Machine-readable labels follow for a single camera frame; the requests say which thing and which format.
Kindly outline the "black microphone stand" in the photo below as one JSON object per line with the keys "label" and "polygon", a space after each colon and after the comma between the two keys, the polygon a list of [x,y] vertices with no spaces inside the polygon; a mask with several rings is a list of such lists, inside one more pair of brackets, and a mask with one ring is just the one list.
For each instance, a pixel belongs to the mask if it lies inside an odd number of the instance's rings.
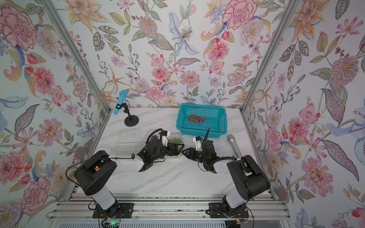
{"label": "black microphone stand", "polygon": [[117,104],[114,110],[114,115],[117,115],[122,108],[124,108],[124,113],[128,115],[128,117],[124,120],[125,125],[128,127],[136,126],[139,123],[139,118],[136,115],[130,114],[129,107],[126,103]]}

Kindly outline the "teal plastic mesh basket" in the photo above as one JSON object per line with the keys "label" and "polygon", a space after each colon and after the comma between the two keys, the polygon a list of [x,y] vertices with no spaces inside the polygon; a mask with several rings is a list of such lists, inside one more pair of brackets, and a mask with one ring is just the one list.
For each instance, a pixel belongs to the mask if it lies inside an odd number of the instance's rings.
{"label": "teal plastic mesh basket", "polygon": [[227,114],[224,108],[183,104],[179,109],[176,128],[184,135],[219,138],[227,134]]}

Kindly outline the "aluminium frame post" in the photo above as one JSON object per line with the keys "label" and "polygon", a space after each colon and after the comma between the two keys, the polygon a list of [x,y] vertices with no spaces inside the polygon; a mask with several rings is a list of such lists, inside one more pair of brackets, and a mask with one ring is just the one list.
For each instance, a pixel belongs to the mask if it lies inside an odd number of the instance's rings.
{"label": "aluminium frame post", "polygon": [[86,62],[81,56],[79,49],[75,42],[73,41],[69,31],[67,30],[63,20],[61,19],[59,13],[57,12],[52,1],[40,0],[42,7],[45,9],[46,13],[49,15],[52,22],[55,23],[55,28],[60,33],[60,36],[65,41],[66,45],[70,49],[70,53],[73,56],[75,63],[80,67],[82,73],[84,74],[86,81],[89,83],[91,89],[94,91],[96,98],[99,101],[99,104],[102,108],[106,109],[107,113],[111,112],[110,105],[107,104],[100,88],[98,87],[97,82],[95,81],[92,73],[89,70]]}
{"label": "aluminium frame post", "polygon": [[295,13],[296,7],[298,6],[297,1],[288,1],[288,5],[283,11],[282,19],[280,20],[280,23],[276,30],[276,35],[273,37],[271,44],[268,47],[268,50],[263,58],[263,61],[261,63],[261,66],[258,69],[258,72],[253,80],[253,83],[251,84],[250,90],[248,92],[248,95],[246,97],[246,100],[243,104],[241,114],[244,115],[245,111],[249,109],[250,102],[255,94],[256,88],[258,87],[260,80],[264,76],[264,73],[269,66],[269,64],[272,62],[272,58],[276,52],[276,49],[279,46],[279,43],[281,39],[283,38],[283,35],[285,33],[285,30],[287,29],[289,22],[292,18],[292,16]]}

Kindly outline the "clear clamshell container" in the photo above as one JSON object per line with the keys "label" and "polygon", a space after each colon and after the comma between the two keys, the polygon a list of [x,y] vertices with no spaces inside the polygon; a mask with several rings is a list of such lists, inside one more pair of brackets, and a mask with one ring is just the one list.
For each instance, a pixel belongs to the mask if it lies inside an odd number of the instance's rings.
{"label": "clear clamshell container", "polygon": [[117,140],[109,150],[112,155],[128,156],[139,151],[139,145],[143,139],[143,130],[128,128],[122,129],[117,135]]}
{"label": "clear clamshell container", "polygon": [[184,148],[184,135],[180,132],[169,132],[168,133],[168,145],[170,150]]}

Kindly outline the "red grape bunch back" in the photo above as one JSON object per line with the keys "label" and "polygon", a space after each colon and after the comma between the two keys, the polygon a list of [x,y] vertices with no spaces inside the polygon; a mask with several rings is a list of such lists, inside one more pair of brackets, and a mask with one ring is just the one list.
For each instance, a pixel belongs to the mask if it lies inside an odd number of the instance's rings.
{"label": "red grape bunch back", "polygon": [[193,123],[203,123],[205,122],[207,119],[200,117],[200,116],[196,116],[196,115],[191,115],[188,117],[188,120],[193,122]]}

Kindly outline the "blue microphone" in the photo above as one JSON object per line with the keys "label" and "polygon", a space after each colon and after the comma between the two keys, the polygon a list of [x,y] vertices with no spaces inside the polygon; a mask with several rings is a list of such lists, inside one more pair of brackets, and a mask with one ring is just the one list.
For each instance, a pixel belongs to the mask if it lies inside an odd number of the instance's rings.
{"label": "blue microphone", "polygon": [[117,100],[117,105],[114,109],[114,115],[119,113],[119,110],[122,108],[124,100],[127,98],[128,92],[126,90],[122,90],[119,93],[119,98]]}

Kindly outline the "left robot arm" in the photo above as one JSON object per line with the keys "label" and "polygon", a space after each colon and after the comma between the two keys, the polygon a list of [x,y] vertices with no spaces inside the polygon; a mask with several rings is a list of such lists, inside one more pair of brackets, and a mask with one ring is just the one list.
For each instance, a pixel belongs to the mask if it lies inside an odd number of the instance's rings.
{"label": "left robot arm", "polygon": [[175,137],[159,128],[150,133],[137,154],[120,158],[111,157],[104,150],[98,151],[76,169],[74,177],[85,195],[94,200],[96,209],[113,217],[122,209],[106,183],[117,168],[122,172],[144,172],[155,163],[164,162],[166,157],[178,156],[183,148],[183,136]]}

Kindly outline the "left aluminium frame post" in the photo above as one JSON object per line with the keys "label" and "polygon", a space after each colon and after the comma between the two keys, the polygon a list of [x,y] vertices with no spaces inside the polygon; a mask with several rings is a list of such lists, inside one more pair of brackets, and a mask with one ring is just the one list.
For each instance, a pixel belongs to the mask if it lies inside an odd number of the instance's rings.
{"label": "left aluminium frame post", "polygon": [[95,81],[92,73],[89,70],[86,62],[81,56],[79,49],[75,42],[73,41],[69,31],[67,30],[63,20],[61,19],[59,13],[57,12],[52,1],[40,0],[42,7],[45,9],[46,13],[49,15],[52,22],[55,23],[55,28],[60,33],[60,36],[65,41],[66,45],[70,49],[70,53],[73,56],[75,63],[80,67],[82,73],[84,74],[86,81],[89,83],[91,89],[94,91],[96,98],[99,101],[99,104],[102,108],[106,109],[107,113],[111,112],[110,105],[107,104],[100,88],[98,87],[97,82]]}

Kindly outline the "right aluminium frame post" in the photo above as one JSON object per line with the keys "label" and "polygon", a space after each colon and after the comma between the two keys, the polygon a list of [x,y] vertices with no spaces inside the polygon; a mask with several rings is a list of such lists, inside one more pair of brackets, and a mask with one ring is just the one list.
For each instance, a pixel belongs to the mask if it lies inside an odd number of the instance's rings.
{"label": "right aluminium frame post", "polygon": [[263,58],[263,61],[261,63],[261,66],[258,69],[258,72],[253,80],[253,83],[251,84],[250,90],[248,92],[248,95],[246,97],[246,100],[243,104],[241,114],[244,115],[245,111],[249,109],[250,102],[255,94],[256,88],[258,87],[260,80],[264,76],[264,73],[269,66],[269,64],[272,62],[272,58],[276,52],[276,49],[279,46],[279,43],[281,39],[283,38],[283,35],[285,33],[285,30],[287,29],[289,22],[292,18],[292,16],[295,13],[296,7],[298,6],[297,1],[288,1],[288,5],[283,11],[282,19],[280,20],[280,23],[276,30],[276,35],[273,37],[271,44],[268,47],[268,50]]}

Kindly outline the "grey microphone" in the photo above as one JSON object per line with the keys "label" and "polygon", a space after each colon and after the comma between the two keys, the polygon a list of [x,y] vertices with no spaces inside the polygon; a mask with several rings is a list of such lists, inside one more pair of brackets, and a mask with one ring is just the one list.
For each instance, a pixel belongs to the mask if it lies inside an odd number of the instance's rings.
{"label": "grey microphone", "polygon": [[241,152],[240,152],[240,150],[238,148],[238,145],[236,143],[236,140],[235,140],[234,136],[233,135],[228,135],[227,136],[227,141],[231,145],[231,147],[233,149],[233,152],[235,154],[235,157],[238,158],[238,159],[241,158],[242,157],[242,154],[241,154]]}

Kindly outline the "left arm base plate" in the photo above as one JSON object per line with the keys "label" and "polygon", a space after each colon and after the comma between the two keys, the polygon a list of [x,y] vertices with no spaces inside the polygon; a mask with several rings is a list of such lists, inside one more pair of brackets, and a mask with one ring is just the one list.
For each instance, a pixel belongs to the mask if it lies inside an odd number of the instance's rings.
{"label": "left arm base plate", "polygon": [[102,209],[99,204],[93,212],[93,219],[130,219],[133,212],[133,203],[115,203],[109,209]]}

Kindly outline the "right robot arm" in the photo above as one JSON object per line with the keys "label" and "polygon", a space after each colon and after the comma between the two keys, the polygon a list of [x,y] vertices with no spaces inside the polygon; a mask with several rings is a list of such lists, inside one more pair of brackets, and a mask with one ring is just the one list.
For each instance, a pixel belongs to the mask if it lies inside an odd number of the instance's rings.
{"label": "right robot arm", "polygon": [[202,171],[229,174],[235,189],[220,203],[209,203],[210,218],[248,218],[246,203],[271,187],[270,181],[250,155],[242,156],[234,136],[227,137],[234,155],[218,157],[213,141],[208,137],[194,138],[195,147],[182,151],[189,160],[202,164]]}

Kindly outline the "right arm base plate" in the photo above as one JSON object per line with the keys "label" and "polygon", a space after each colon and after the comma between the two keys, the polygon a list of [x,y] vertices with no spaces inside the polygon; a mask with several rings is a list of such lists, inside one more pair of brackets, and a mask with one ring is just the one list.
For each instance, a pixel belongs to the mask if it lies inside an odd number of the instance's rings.
{"label": "right arm base plate", "polygon": [[205,211],[212,219],[247,219],[249,212],[246,204],[236,208],[231,208],[227,203],[209,203],[208,210]]}

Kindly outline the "green grape bunch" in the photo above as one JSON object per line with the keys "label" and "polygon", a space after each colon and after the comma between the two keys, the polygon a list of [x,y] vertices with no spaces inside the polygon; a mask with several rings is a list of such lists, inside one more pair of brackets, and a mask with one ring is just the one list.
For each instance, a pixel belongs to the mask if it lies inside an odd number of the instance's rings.
{"label": "green grape bunch", "polygon": [[175,137],[173,139],[169,139],[169,143],[182,144],[184,143],[184,140],[181,137]]}

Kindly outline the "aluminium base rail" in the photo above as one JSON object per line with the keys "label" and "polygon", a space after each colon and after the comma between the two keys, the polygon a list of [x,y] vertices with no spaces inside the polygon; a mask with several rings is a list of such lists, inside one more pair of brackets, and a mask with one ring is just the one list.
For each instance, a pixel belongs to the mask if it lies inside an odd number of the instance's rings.
{"label": "aluminium base rail", "polygon": [[[222,195],[141,195],[115,194],[120,203],[133,203],[132,221],[142,220],[207,220],[209,203],[221,202]],[[46,217],[56,220],[92,220],[91,198],[82,193],[72,194],[69,201],[59,202]],[[289,220],[287,206],[264,194],[248,202],[255,220]]]}

